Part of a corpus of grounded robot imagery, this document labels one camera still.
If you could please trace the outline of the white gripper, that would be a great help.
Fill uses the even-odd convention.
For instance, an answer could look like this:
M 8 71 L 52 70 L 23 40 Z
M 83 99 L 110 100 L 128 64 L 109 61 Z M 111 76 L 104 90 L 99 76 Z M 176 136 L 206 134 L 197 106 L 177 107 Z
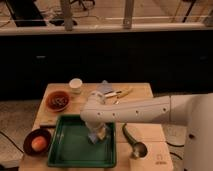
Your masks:
M 87 122 L 86 126 L 90 130 L 90 132 L 97 132 L 102 127 L 106 128 L 106 125 L 104 123 L 98 123 L 98 122 Z

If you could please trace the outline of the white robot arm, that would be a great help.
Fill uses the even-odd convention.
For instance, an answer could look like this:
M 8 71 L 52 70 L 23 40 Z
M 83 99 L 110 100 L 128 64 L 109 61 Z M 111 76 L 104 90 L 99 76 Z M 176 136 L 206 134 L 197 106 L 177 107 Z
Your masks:
M 213 171 L 213 93 L 106 104 L 103 94 L 93 91 L 80 117 L 90 130 L 107 122 L 185 125 L 183 170 Z

